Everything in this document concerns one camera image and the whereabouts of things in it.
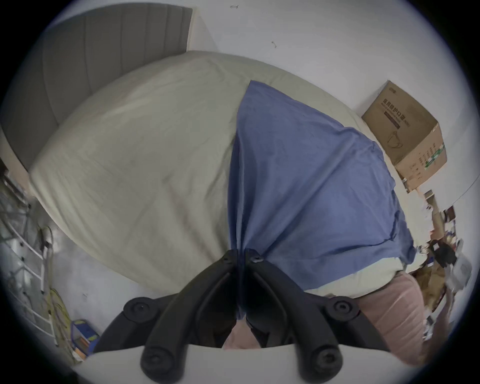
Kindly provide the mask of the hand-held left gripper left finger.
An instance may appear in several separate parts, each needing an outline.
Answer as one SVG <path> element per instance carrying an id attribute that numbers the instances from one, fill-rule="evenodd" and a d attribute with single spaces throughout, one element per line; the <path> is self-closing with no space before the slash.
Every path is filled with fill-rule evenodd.
<path id="1" fill-rule="evenodd" d="M 93 356 L 143 347 L 153 381 L 179 381 L 188 345 L 221 348 L 237 322 L 238 250 L 228 250 L 177 294 L 129 300 L 100 336 Z"/>

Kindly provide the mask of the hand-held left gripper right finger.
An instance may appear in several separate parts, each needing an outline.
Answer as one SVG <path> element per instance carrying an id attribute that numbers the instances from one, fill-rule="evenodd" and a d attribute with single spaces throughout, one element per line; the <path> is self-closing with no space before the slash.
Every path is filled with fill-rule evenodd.
<path id="1" fill-rule="evenodd" d="M 328 381 L 341 370 L 339 345 L 390 352 L 379 331 L 350 297 L 304 292 L 287 274 L 246 249 L 241 298 L 260 348 L 295 345 L 306 381 Z"/>

